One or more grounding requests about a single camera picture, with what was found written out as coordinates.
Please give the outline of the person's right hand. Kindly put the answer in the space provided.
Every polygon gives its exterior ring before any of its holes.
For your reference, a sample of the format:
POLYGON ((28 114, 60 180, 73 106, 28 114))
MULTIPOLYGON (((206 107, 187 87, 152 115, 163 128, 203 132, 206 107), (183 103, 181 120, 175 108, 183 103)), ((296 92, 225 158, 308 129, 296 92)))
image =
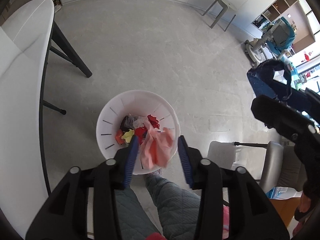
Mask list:
POLYGON ((300 202, 298 206, 299 212, 307 213, 310 207, 311 207, 311 199, 308 196, 306 196, 303 192, 300 197, 300 202))

